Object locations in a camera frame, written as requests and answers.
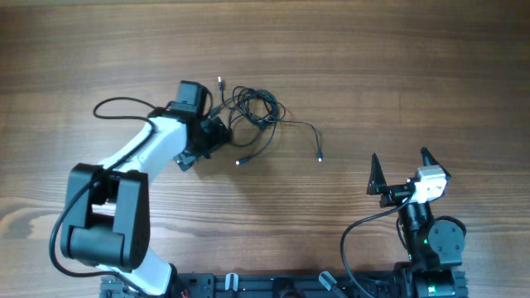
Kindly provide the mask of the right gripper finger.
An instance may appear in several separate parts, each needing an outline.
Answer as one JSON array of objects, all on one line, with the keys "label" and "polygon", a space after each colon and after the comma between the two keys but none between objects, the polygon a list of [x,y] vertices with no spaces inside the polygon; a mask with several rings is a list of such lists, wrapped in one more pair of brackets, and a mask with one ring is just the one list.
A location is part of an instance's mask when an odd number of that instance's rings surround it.
[{"label": "right gripper finger", "polygon": [[388,192],[387,183],[376,153],[372,154],[371,171],[367,185],[367,195],[382,195]]},{"label": "right gripper finger", "polygon": [[446,179],[451,179],[451,174],[435,159],[426,147],[423,147],[420,150],[420,153],[422,154],[422,162],[424,166],[439,166],[445,173]]}]

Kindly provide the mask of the black USB-A cable blue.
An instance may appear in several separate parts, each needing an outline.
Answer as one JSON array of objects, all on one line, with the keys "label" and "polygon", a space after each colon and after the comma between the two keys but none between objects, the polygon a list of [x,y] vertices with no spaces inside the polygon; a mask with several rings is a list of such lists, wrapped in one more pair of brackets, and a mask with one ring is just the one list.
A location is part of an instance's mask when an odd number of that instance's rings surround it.
[{"label": "black USB-A cable blue", "polygon": [[277,124],[285,117],[285,108],[277,98],[265,89],[253,89],[246,86],[236,86],[231,95],[225,95],[224,80],[218,78],[218,87],[221,103],[209,112],[211,118],[216,117],[222,110],[229,112],[227,128],[231,131],[238,121],[246,120],[248,124],[258,131],[250,141],[231,141],[234,147],[250,147],[261,140],[263,134],[271,129],[270,137],[264,145],[267,148],[275,135]]}]

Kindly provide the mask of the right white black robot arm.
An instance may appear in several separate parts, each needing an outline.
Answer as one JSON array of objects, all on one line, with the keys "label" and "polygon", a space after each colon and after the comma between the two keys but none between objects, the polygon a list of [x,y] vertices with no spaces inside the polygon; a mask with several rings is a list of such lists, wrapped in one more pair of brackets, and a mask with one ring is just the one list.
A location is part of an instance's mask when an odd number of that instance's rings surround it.
[{"label": "right white black robot arm", "polygon": [[400,237],[408,262],[394,266],[402,297],[467,297],[462,265],[465,225],[451,216],[436,217],[430,203],[445,195],[451,174],[427,148],[421,149],[423,165],[400,185],[388,185],[378,157],[373,154],[367,186],[369,195],[380,195],[380,206],[397,208]]}]

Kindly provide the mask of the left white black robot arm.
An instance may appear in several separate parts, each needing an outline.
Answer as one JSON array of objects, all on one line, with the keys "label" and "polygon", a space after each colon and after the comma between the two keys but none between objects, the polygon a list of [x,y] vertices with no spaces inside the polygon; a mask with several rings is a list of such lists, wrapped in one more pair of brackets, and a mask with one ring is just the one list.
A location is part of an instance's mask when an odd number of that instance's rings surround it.
[{"label": "left white black robot arm", "polygon": [[210,97],[202,84],[181,81],[176,99],[152,107],[125,147],[96,165],[79,163],[71,170],[50,246],[94,267],[100,296],[190,296],[176,267],[149,247],[149,186],[170,162],[187,171],[229,141],[227,127],[206,105]]}]

